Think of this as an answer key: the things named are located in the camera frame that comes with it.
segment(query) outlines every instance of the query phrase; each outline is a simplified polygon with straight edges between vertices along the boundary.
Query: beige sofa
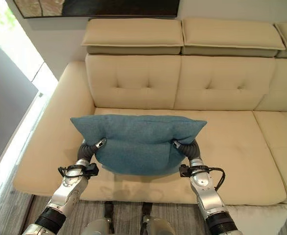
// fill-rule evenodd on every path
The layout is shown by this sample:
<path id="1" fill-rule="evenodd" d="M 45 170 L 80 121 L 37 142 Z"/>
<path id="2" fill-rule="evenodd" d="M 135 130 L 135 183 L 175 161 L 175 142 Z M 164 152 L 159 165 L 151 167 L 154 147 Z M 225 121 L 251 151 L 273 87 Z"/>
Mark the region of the beige sofa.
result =
<path id="1" fill-rule="evenodd" d="M 89 54 L 71 62 L 25 151 L 15 188 L 52 195 L 62 180 L 57 168 L 75 162 L 83 141 L 70 118 L 99 114 L 206 120 L 197 141 L 205 164 L 226 172 L 224 202 L 262 206 L 247 206 L 260 220 L 261 210 L 287 203 L 287 59 Z M 219 173 L 212 175 L 217 183 Z M 81 199 L 196 203 L 178 173 L 130 176 L 101 167 Z M 265 226 L 282 226 L 287 209 L 282 213 Z"/>

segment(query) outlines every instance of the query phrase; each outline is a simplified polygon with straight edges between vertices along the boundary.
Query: silver robot arm segment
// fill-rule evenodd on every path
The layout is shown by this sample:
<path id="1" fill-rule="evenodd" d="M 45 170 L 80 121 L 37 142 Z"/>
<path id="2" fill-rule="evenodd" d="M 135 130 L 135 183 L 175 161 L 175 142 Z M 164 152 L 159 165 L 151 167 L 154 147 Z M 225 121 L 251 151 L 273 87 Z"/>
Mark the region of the silver robot arm segment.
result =
<path id="1" fill-rule="evenodd" d="M 225 179 L 224 170 L 217 167 L 207 167 L 203 164 L 196 141 L 186 145 L 173 141 L 173 145 L 189 159 L 190 166 L 183 164 L 179 167 L 179 171 L 181 177 L 190 179 L 191 189 L 197 196 L 199 209 L 210 232 L 213 235 L 242 235 L 217 193 Z M 222 177 L 216 187 L 214 187 L 212 177 L 209 174 L 212 170 L 222 172 Z"/>
<path id="2" fill-rule="evenodd" d="M 90 164 L 90 160 L 105 143 L 106 138 L 93 146 L 82 144 L 76 163 L 67 168 L 59 167 L 63 176 L 61 186 L 54 192 L 36 222 L 29 225 L 23 235 L 55 235 L 59 232 L 86 189 L 90 177 L 98 175 L 99 169 L 95 163 Z"/>

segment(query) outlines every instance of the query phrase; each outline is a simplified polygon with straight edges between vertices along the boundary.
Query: sofa backrest cushion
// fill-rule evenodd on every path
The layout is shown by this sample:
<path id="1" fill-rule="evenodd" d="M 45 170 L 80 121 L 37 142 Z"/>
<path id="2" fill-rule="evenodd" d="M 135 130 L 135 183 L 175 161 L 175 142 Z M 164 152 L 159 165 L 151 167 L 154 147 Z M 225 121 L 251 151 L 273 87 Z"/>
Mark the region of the sofa backrest cushion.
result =
<path id="1" fill-rule="evenodd" d="M 269 92 L 274 58 L 87 55 L 99 108 L 253 110 Z"/>
<path id="2" fill-rule="evenodd" d="M 275 73 L 269 94 L 257 106 L 260 111 L 287 111 L 287 59 L 275 59 Z"/>
<path id="3" fill-rule="evenodd" d="M 253 110 L 274 72 L 273 58 L 182 56 L 175 110 Z"/>
<path id="4" fill-rule="evenodd" d="M 179 55 L 87 55 L 95 106 L 172 109 L 180 72 Z"/>
<path id="5" fill-rule="evenodd" d="M 82 45 L 90 54 L 179 54 L 181 22 L 165 19 L 92 19 Z"/>

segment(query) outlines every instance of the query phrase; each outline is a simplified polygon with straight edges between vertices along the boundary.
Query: cable clip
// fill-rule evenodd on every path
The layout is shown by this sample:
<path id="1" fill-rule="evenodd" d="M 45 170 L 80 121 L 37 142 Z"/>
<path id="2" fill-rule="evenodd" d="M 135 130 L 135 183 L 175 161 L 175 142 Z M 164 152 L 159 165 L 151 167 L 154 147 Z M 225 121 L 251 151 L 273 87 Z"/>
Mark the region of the cable clip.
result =
<path id="1" fill-rule="evenodd" d="M 68 175 L 67 174 L 70 170 L 74 170 L 74 169 L 81 169 L 81 174 L 79 175 Z M 98 175 L 99 168 L 96 166 L 95 163 L 91 163 L 87 167 L 85 167 L 84 165 L 70 165 L 67 168 L 60 166 L 58 168 L 58 171 L 62 175 L 62 177 L 76 178 L 80 176 L 85 176 L 87 180 L 89 180 L 90 177 Z"/>

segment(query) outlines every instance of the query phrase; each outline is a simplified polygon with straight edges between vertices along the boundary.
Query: white wall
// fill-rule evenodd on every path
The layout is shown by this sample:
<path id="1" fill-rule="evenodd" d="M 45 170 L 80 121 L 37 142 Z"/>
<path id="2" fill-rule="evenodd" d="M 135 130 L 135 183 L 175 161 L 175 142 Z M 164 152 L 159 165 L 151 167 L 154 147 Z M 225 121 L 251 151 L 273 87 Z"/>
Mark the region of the white wall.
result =
<path id="1" fill-rule="evenodd" d="M 13 0 L 6 1 L 57 79 L 69 61 L 84 60 L 88 17 L 23 19 Z M 181 0 L 178 18 L 188 16 L 283 22 L 287 0 Z"/>
<path id="2" fill-rule="evenodd" d="M 0 49 L 0 156 L 37 91 Z"/>

